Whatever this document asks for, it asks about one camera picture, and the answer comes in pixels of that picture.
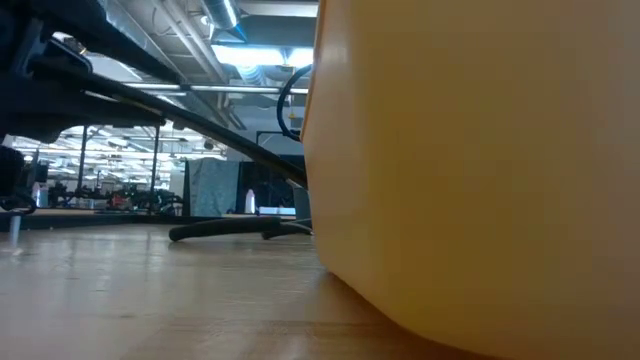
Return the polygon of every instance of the wooden table surface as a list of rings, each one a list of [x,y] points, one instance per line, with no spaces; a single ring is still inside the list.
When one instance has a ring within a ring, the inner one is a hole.
[[[0,358],[479,359],[415,337],[318,262],[309,237],[172,244],[169,227],[0,234]]]

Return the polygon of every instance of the yellow plastic container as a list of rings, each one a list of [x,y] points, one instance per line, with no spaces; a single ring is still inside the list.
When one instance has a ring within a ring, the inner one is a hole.
[[[640,2],[324,0],[321,260],[502,357],[640,358]]]

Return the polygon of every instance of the ceiling pipe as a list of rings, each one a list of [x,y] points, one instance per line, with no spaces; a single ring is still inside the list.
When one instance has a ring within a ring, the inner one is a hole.
[[[238,86],[238,85],[173,85],[173,84],[154,84],[154,83],[124,83],[127,86],[138,90],[152,90],[156,92],[172,92],[172,91],[203,91],[218,93],[236,93],[236,94],[280,94],[282,88],[275,86]],[[309,89],[294,88],[291,89],[292,95],[307,95]]]
[[[240,8],[235,0],[202,0],[205,12],[213,25],[220,30],[230,30],[240,23]]]
[[[213,49],[211,49],[211,46],[207,45],[204,40],[202,40],[200,32],[193,26],[193,23],[189,20],[184,10],[176,3],[175,0],[165,0],[165,2],[172,13],[176,16],[176,19],[180,21],[187,30],[187,33],[191,36],[191,40],[193,40],[202,54],[204,54],[204,57],[207,59],[211,67],[215,70],[215,80],[219,80],[223,83],[228,82],[226,73],[218,61],[218,58],[216,58],[216,55],[213,53]]]
[[[196,59],[196,61],[198,62],[198,64],[200,64],[200,66],[202,67],[202,69],[212,78],[217,79],[218,75],[216,73],[216,70],[213,68],[213,66],[202,56],[202,54],[200,52],[198,52],[198,50],[195,48],[195,46],[193,45],[193,43],[187,38],[187,35],[185,34],[185,32],[182,30],[182,28],[178,25],[178,23],[173,19],[173,17],[171,16],[171,14],[169,13],[169,10],[167,9],[167,7],[165,6],[164,2],[162,0],[151,0],[153,5],[156,7],[158,13],[160,13],[160,15],[162,17],[165,18],[165,20],[167,21],[167,23],[169,24],[169,26],[171,27],[171,30],[173,30],[173,32],[176,33],[176,35],[178,36],[178,38],[180,39],[180,41],[182,41],[182,43],[184,44],[184,46],[187,48],[187,50],[189,50],[189,52],[191,53],[191,55],[193,55],[193,57]]]
[[[245,83],[253,86],[265,86],[267,85],[267,80],[264,76],[264,71],[262,71],[262,66],[260,65],[236,65],[236,70],[238,70],[238,74],[244,80]]]
[[[317,17],[318,2],[278,0],[238,0],[240,8],[251,15]]]
[[[139,47],[148,52],[156,59],[162,61],[172,70],[180,74],[178,67],[160,50],[160,47],[147,35],[140,25],[122,7],[118,0],[101,0],[107,15],[107,21],[111,23],[121,33],[127,35]]]

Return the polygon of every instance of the ceiling light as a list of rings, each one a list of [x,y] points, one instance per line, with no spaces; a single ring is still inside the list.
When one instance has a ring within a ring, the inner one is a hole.
[[[262,47],[239,47],[212,45],[218,60],[236,66],[282,65],[284,57],[280,50]]]
[[[144,136],[131,136],[129,137],[129,140],[135,140],[135,141],[154,141],[154,139],[151,139],[149,137],[144,137]],[[161,137],[159,139],[159,141],[163,141],[163,142],[187,142],[187,139],[184,138],[168,138],[168,137]]]
[[[21,152],[29,152],[35,151],[35,148],[15,148]],[[40,153],[42,154],[67,154],[67,155],[76,155],[80,156],[80,150],[66,150],[66,149],[49,149],[49,148],[40,148]],[[111,150],[87,150],[85,151],[87,156],[102,156],[102,155],[119,155],[121,158],[117,160],[122,160],[122,158],[133,158],[133,159],[145,159],[151,160],[153,159],[152,152],[138,152],[138,151],[116,151],[114,149]],[[167,153],[158,153],[158,160],[160,161],[168,161],[169,154]]]
[[[95,126],[89,126],[88,130],[93,131],[98,135],[107,136],[107,137],[111,136],[111,134],[104,131],[104,129],[98,129]]]
[[[287,65],[301,68],[313,64],[313,48],[293,49],[287,58]]]
[[[154,95],[157,97],[165,97],[165,96],[187,96],[186,91],[157,91],[157,90],[147,90],[147,94]]]
[[[65,173],[65,174],[75,174],[76,173],[75,170],[71,170],[71,169],[54,169],[54,168],[51,168],[48,171],[52,172],[52,173]]]

